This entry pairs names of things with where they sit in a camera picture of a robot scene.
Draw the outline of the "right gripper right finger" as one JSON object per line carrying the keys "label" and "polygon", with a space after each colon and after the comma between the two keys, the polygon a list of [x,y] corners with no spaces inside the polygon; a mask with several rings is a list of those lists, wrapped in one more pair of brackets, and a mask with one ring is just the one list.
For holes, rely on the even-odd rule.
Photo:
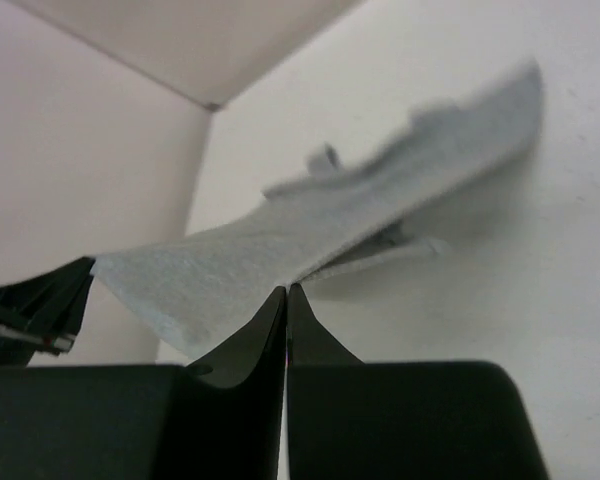
{"label": "right gripper right finger", "polygon": [[486,361],[365,363],[287,296],[294,479],[545,479],[515,383]]}

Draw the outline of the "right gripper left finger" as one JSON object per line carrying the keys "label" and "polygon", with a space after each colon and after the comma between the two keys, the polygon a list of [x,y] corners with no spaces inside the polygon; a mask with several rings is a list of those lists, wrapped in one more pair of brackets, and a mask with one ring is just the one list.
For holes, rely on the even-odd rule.
{"label": "right gripper left finger", "polygon": [[190,365],[0,368],[0,479],[273,479],[286,291]]}

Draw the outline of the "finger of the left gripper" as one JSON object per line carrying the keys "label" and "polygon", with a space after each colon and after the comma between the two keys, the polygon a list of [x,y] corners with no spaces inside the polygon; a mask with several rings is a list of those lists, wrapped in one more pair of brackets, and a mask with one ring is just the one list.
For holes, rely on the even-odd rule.
{"label": "finger of the left gripper", "polygon": [[0,367],[26,366],[36,353],[71,351],[93,282],[92,257],[0,286]]}

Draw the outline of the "grey tank top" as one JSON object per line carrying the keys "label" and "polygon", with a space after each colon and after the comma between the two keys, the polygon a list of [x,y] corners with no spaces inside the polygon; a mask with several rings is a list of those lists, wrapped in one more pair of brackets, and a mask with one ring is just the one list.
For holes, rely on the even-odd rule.
{"label": "grey tank top", "polygon": [[465,105],[419,112],[355,167],[326,148],[247,215],[174,243],[101,254],[92,274],[162,341],[198,358],[278,286],[437,251],[439,241],[409,233],[403,220],[525,152],[543,97],[541,69],[528,61]]}

